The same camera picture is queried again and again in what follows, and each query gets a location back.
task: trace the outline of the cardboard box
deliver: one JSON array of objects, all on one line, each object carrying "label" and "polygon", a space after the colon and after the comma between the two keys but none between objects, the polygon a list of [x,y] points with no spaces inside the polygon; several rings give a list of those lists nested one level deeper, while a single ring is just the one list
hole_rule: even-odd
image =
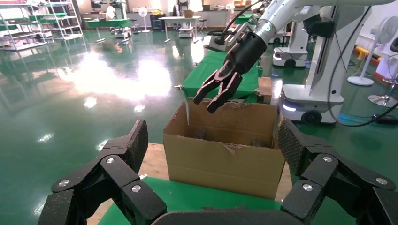
[{"label": "cardboard box", "polygon": [[[164,129],[170,180],[274,199],[284,165],[273,148],[277,107],[228,102],[210,114],[208,102],[190,98],[189,119],[183,102]],[[205,140],[193,138],[198,131]]]}]

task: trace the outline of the wall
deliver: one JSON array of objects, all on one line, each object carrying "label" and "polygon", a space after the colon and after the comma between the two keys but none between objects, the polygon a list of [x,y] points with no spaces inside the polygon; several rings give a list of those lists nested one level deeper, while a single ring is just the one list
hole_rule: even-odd
[{"label": "wall", "polygon": [[[397,8],[398,8],[398,1],[395,1],[390,4],[386,4],[386,5],[373,6],[372,14],[366,20],[364,26],[362,27],[360,36],[358,37],[356,44],[358,46],[361,46],[363,48],[367,48],[368,50],[370,50],[372,48],[372,44],[374,42],[374,38],[372,38],[374,35],[372,35],[370,33],[370,30],[373,27],[379,25],[384,18],[393,16],[393,15],[398,16]],[[382,55],[382,54],[387,54],[389,56],[394,55],[395,53],[390,51],[391,43],[392,43],[392,41],[390,41],[386,45],[379,46],[378,48],[376,48],[375,53],[377,55]]]},{"label": "wall", "polygon": [[[80,13],[89,13],[91,12],[91,0],[78,0]],[[160,8],[163,12],[172,12],[173,5],[175,5],[176,0],[127,0],[129,3],[130,10],[133,10],[134,7],[152,7],[152,8]],[[215,4],[227,5],[228,3],[233,3],[233,0],[203,0],[204,5],[210,5],[210,8],[213,9]]]}]

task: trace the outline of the green table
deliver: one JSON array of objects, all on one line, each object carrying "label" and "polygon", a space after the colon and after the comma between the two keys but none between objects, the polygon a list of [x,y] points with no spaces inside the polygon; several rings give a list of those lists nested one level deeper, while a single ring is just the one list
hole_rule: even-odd
[{"label": "green table", "polygon": [[252,15],[254,15],[254,17],[257,19],[259,18],[257,14],[243,14],[235,20],[235,24],[244,24],[250,19]]},{"label": "green table", "polygon": [[[114,20],[108,20],[108,21],[90,20],[90,21],[87,21],[87,27],[95,28],[97,30],[98,40],[96,40],[95,42],[100,43],[100,42],[103,42],[105,40],[105,38],[101,38],[100,31],[98,30],[98,28],[100,28],[100,27],[125,28],[125,27],[131,27],[131,23],[130,23],[129,19],[114,19]],[[122,32],[123,32],[123,34],[125,34],[125,32],[129,32],[129,31],[126,31],[125,29],[123,29]]]},{"label": "green table", "polygon": [[[54,14],[50,13],[50,14],[42,14],[42,15],[30,15],[29,16],[29,20],[35,21],[36,17],[37,17],[38,20],[41,20],[45,16],[54,16]],[[66,16],[66,13],[56,13],[55,16],[56,17],[64,17],[64,16]],[[54,21],[55,22],[56,20],[55,19],[50,19],[50,20],[43,19],[42,21],[47,21],[47,22],[48,21]]]},{"label": "green table", "polygon": [[[148,177],[144,180],[166,203],[167,211],[198,211],[202,207],[231,209],[247,206],[250,210],[279,210],[280,204],[273,200],[199,187],[168,180]],[[113,204],[99,225],[130,225],[119,208]]]},{"label": "green table", "polygon": [[115,19],[115,20],[108,20],[108,21],[97,21],[91,20],[87,21],[87,26],[89,28],[99,28],[99,27],[131,27],[130,20],[128,19]]},{"label": "green table", "polygon": [[[9,30],[16,30],[16,29],[18,29],[18,27],[17,27],[16,25],[9,25],[9,26],[8,26],[8,29],[9,29]],[[0,26],[0,31],[5,31],[5,30],[7,30],[7,29],[6,29],[6,26],[3,26],[3,25]]]},{"label": "green table", "polygon": [[[182,83],[182,90],[187,98],[194,97],[196,92],[202,86],[202,83],[216,70],[220,69],[224,63],[226,52],[209,52],[200,64]],[[231,99],[245,98],[245,102],[257,102],[257,95],[254,92],[259,87],[258,77],[261,76],[261,70],[253,66],[249,72],[243,75],[238,90]],[[206,97],[214,98],[218,94],[218,89],[209,92]]]}]

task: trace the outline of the stool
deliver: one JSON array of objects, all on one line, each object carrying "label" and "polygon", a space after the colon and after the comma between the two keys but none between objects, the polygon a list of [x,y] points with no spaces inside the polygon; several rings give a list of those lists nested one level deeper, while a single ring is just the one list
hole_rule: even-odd
[{"label": "stool", "polygon": [[[398,38],[396,38],[392,42],[390,50],[392,52],[398,53]],[[383,96],[371,95],[368,97],[368,99],[375,104],[391,108],[396,103],[398,103],[398,100],[391,97],[392,93],[394,92],[395,86],[398,84],[398,68],[395,70],[393,78],[391,78],[391,79],[384,78],[383,81],[391,84],[389,93],[387,95],[383,95]]]},{"label": "stool", "polygon": [[202,26],[199,26],[199,29],[201,29],[201,30],[203,30],[203,29],[209,30],[207,28],[207,26],[205,26],[205,22],[206,21],[207,21],[207,19],[199,19],[199,22],[202,22]]}]

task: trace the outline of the robotic arm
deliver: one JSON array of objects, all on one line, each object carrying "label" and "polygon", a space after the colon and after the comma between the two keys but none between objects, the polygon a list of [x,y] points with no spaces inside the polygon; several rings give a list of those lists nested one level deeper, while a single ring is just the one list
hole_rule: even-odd
[{"label": "robotic arm", "polygon": [[[394,0],[272,0],[268,9],[258,21],[258,25],[242,38],[236,38],[237,43],[228,52],[224,65],[216,70],[203,83],[193,101],[199,104],[207,93],[217,88],[218,95],[209,103],[207,110],[214,113],[237,91],[243,78],[259,57],[267,49],[268,41],[290,21],[301,22],[319,13],[321,5],[381,5]],[[233,36],[240,36],[244,29],[234,32]],[[212,36],[205,38],[204,45],[210,49],[222,49],[225,45]]]}]

